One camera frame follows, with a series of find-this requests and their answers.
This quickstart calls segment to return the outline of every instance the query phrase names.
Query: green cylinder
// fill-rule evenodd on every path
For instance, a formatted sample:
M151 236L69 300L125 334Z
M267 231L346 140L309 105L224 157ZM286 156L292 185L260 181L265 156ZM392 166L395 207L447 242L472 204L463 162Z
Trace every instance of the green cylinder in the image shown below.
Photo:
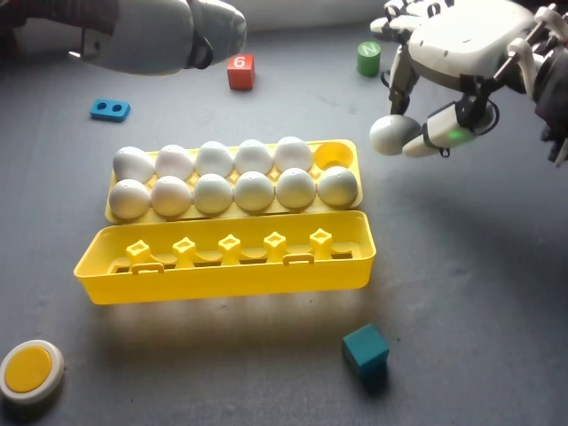
M379 74L381 46L376 42L363 42L357 48L357 71L361 75L374 77Z

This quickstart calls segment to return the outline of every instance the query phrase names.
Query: white wall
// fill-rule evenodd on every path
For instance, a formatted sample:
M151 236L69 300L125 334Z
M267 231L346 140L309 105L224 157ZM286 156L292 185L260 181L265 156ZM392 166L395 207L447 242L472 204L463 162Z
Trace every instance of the white wall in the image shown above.
M371 22L384 0L226 0L247 19L249 31ZM77 28L47 20L29 20L16 30L26 52L70 50L78 46Z

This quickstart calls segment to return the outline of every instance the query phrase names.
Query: green block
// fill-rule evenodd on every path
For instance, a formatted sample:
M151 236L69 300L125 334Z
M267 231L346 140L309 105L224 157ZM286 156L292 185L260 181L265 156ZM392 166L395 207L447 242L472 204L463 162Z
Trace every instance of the green block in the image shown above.
M379 74L381 46L376 42L363 42L357 48L357 71L367 77Z
M343 338L343 355L355 374L365 380L385 366L389 346L373 324Z

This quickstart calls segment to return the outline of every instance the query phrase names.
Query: green light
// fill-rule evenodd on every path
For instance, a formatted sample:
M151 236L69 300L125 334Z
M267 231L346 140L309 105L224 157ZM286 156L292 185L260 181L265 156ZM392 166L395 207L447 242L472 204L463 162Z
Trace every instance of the green light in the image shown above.
M465 132L461 130L452 130L447 134L447 138L450 140L463 139Z

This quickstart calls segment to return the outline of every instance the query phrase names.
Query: round button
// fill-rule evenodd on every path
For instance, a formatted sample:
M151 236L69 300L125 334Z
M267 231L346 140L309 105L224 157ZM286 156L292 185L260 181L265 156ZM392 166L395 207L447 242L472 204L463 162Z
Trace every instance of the round button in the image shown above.
M0 365L0 390L11 401L34 404L47 398L63 376L63 355L44 340L19 344Z

